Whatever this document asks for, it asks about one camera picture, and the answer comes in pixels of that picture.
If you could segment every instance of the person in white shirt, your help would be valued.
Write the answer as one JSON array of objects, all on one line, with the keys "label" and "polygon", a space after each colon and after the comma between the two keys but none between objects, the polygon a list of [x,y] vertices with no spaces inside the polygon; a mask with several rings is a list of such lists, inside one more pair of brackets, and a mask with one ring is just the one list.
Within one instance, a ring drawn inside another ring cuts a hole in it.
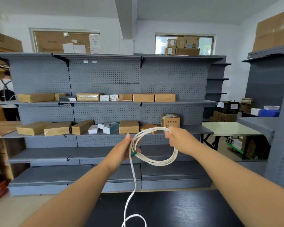
[{"label": "person in white shirt", "polygon": [[[0,79],[0,100],[10,101],[15,100],[15,90],[13,88],[10,72],[7,70],[4,72],[5,77]],[[14,104],[7,104],[1,106],[7,121],[19,121],[20,116],[18,108]]]}]

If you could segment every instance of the white cable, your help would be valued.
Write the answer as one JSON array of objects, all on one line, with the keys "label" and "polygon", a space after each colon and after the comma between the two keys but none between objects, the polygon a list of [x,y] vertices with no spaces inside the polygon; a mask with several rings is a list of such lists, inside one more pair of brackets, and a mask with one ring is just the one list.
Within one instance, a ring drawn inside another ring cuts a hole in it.
[{"label": "white cable", "polygon": [[[129,146],[129,161],[130,161],[130,166],[131,166],[131,170],[132,170],[132,175],[133,175],[133,180],[135,181],[135,189],[133,190],[133,192],[130,194],[130,196],[128,197],[127,199],[127,202],[126,202],[126,205],[125,205],[125,210],[124,210],[124,222],[122,224],[122,227],[126,227],[125,225],[125,222],[129,219],[129,218],[132,218],[132,217],[140,217],[144,220],[144,223],[145,223],[145,227],[147,227],[147,224],[146,224],[146,220],[144,219],[144,217],[142,217],[141,215],[139,214],[133,214],[133,215],[130,215],[129,217],[126,218],[126,210],[127,210],[127,206],[128,206],[128,203],[130,201],[130,199],[132,198],[133,194],[136,192],[136,189],[137,189],[137,180],[136,180],[136,175],[135,175],[135,171],[133,169],[133,164],[132,164],[132,159],[131,159],[131,154],[136,152],[136,148],[137,148],[137,144],[138,142],[140,141],[140,139],[146,135],[146,134],[149,134],[149,133],[152,133],[154,131],[158,131],[158,130],[164,130],[164,131],[167,131],[167,132],[170,132],[170,130],[166,127],[154,127],[154,128],[149,128],[149,129],[146,129],[146,130],[143,130],[139,133],[137,133],[133,138],[132,138],[132,141],[131,141],[131,144]],[[175,161],[175,159],[177,158],[178,156],[178,150],[173,147],[173,154],[172,156],[169,158],[169,159],[166,159],[166,160],[163,160],[163,161],[156,161],[156,160],[152,160],[148,157],[146,157],[145,155],[137,152],[136,155],[139,159],[151,164],[151,165],[154,165],[154,166],[166,166],[166,165],[169,165],[171,164],[173,161]]]}]

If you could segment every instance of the hand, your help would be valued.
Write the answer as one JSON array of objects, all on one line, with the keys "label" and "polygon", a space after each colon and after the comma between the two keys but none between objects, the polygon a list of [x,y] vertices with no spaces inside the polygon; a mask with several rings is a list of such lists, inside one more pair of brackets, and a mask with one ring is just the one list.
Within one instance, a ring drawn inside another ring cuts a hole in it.
[{"label": "hand", "polygon": [[165,138],[169,139],[169,145],[175,146],[183,154],[191,155],[194,147],[200,142],[185,129],[173,126],[170,126],[169,129],[171,133],[165,132]]},{"label": "hand", "polygon": [[115,147],[109,152],[106,158],[102,161],[106,164],[112,173],[114,173],[121,163],[129,159],[129,145],[131,143],[130,134],[127,134],[125,138],[119,142]]}]

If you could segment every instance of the white shirt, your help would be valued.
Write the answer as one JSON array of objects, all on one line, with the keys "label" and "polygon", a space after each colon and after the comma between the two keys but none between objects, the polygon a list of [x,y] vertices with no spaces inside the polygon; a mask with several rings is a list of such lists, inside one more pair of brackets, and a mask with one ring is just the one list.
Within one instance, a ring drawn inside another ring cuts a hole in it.
[{"label": "white shirt", "polygon": [[[9,82],[9,81],[11,81],[11,80],[4,78],[4,79],[2,79],[2,81],[6,84],[7,82]],[[13,88],[12,81],[7,84],[7,87],[8,87],[9,90],[11,90],[11,91],[13,91],[13,92],[15,91],[14,88]],[[2,83],[1,80],[0,80],[0,91],[2,91],[2,90],[4,90],[4,85],[3,85],[3,83]],[[17,106],[14,105],[14,104],[7,104],[7,105],[1,105],[1,107],[12,108],[12,107],[17,107]]]}]

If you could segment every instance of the person's right hand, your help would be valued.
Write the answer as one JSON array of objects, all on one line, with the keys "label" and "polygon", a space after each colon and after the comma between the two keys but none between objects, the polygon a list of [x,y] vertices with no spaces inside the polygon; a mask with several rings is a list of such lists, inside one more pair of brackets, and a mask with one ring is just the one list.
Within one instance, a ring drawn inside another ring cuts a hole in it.
[{"label": "person's right hand", "polygon": [[187,155],[192,154],[192,150],[197,143],[200,143],[185,129],[170,126],[170,132],[165,132],[165,138],[169,139],[169,145],[175,146],[176,149]]}]

